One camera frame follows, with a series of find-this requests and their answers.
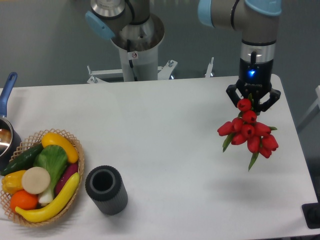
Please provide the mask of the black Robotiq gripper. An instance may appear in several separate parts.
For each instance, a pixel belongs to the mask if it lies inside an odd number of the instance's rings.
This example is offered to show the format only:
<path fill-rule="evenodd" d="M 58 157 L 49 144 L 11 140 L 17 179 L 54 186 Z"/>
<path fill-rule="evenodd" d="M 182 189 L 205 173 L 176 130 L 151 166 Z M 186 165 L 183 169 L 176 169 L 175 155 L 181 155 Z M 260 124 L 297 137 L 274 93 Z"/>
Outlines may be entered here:
<path fill-rule="evenodd" d="M 273 63 L 274 61 L 270 60 L 256 63 L 252 66 L 250 62 L 240 58 L 238 81 L 236 84 L 229 85 L 226 89 L 227 95 L 236 108 L 238 107 L 238 102 L 242 100 L 237 94 L 237 89 L 245 99 L 251 94 L 255 103 L 269 93 L 269 99 L 257 105 L 257 114 L 266 112 L 280 99 L 281 92 L 273 89 L 271 84 Z"/>

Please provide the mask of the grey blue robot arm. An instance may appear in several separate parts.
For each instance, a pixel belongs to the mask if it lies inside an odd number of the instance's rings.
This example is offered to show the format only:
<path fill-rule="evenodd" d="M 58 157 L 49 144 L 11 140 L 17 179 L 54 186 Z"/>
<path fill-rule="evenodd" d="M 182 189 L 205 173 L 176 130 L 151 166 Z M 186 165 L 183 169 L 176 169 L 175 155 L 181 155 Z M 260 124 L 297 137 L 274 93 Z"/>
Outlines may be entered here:
<path fill-rule="evenodd" d="M 126 82 L 160 78 L 158 47 L 164 24 L 151 13 L 148 0 L 93 0 L 85 14 L 89 27 L 118 49 Z M 267 111 L 281 96 L 271 74 L 282 3 L 279 0 L 201 0 L 199 21 L 213 28 L 240 31 L 239 75 L 226 93 L 234 104 L 252 98 L 253 110 Z"/>

